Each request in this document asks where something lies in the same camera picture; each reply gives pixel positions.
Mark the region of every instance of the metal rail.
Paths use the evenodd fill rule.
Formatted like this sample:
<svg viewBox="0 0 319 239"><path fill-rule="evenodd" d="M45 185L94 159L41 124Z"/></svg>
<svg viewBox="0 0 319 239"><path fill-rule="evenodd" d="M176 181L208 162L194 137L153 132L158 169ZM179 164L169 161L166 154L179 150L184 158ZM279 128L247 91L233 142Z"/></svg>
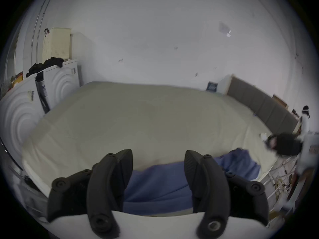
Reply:
<svg viewBox="0 0 319 239"><path fill-rule="evenodd" d="M43 21L44 14L45 14L45 12L46 12L46 10L47 10L47 8L48 8L48 5L49 5L50 1L51 1L51 0L49 0L48 3L47 3L47 6L45 7L44 12L42 13L42 18L41 18L41 21L40 21L40 26L39 26L39 31L38 31L38 37L37 37L37 46L36 46L36 50L35 50L35 52L36 52L36 54L35 54L35 60L36 60L37 63L38 63L38 44L39 44L39 35L40 35L41 25L42 25L42 21Z"/></svg>
<svg viewBox="0 0 319 239"><path fill-rule="evenodd" d="M45 2L46 2L46 0L43 1L43 4L42 4L42 6L41 6L41 8L40 8L40 10L39 10L39 13L38 13L38 17L37 17L37 19L36 19L36 21L35 21L35 24L34 24L34 29L33 29L32 39L31 39L31 58L30 58L31 66L32 66L32 49L33 49L34 33L35 33L35 29L36 29L36 27L37 27L37 23L38 23L38 19L39 19L40 13L41 13L41 11L42 11L42 8L43 8Z"/></svg>

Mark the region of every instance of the mattress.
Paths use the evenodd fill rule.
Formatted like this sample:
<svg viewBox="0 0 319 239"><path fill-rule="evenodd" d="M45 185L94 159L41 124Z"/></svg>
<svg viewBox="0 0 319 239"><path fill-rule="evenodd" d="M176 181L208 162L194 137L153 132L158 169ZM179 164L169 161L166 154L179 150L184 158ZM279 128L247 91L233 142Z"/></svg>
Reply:
<svg viewBox="0 0 319 239"><path fill-rule="evenodd" d="M107 153L132 149L133 169L183 161L186 150L218 157L236 148L261 165L277 160L259 134L271 134L229 96L156 85L91 82L46 114L22 146L23 166L48 196L57 177L90 169Z"/></svg>

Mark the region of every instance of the white cabinet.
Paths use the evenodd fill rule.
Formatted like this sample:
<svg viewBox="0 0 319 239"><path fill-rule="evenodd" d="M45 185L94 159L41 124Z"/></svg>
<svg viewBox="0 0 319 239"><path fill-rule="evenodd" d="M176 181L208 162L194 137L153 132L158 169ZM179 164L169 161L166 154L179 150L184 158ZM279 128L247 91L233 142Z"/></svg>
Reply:
<svg viewBox="0 0 319 239"><path fill-rule="evenodd" d="M44 116L35 77L16 84L0 101L0 136L20 167L22 144Z"/></svg>
<svg viewBox="0 0 319 239"><path fill-rule="evenodd" d="M80 87L77 60L63 62L62 67L51 66L43 70L40 91L53 109L67 95Z"/></svg>

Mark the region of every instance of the laundry basket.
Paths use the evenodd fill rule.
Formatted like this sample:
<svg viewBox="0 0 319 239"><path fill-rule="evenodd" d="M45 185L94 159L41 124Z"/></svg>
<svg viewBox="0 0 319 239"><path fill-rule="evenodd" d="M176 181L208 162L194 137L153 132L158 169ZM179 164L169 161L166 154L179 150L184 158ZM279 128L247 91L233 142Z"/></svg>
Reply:
<svg viewBox="0 0 319 239"><path fill-rule="evenodd" d="M44 31L42 46L42 63L52 57L67 60L70 58L70 28L53 27Z"/></svg>

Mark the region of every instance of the gray headboard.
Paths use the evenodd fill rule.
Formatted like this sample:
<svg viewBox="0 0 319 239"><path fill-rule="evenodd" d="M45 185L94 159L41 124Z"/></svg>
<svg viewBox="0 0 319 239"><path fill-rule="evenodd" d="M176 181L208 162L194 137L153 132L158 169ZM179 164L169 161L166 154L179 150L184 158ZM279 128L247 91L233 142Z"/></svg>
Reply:
<svg viewBox="0 0 319 239"><path fill-rule="evenodd" d="M249 107L273 134L293 133L298 120L266 93L234 76L226 93Z"/></svg>

